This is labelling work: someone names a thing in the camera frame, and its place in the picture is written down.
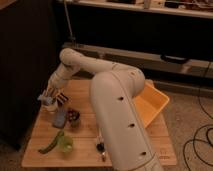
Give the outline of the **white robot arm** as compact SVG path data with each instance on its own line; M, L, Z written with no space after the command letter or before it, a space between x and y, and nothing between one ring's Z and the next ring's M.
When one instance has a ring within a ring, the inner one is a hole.
M116 171L164 171L133 102L145 85L140 69L64 48L60 52L60 65L48 80L47 106L55 106L61 89L81 70L93 75L90 103L113 168Z

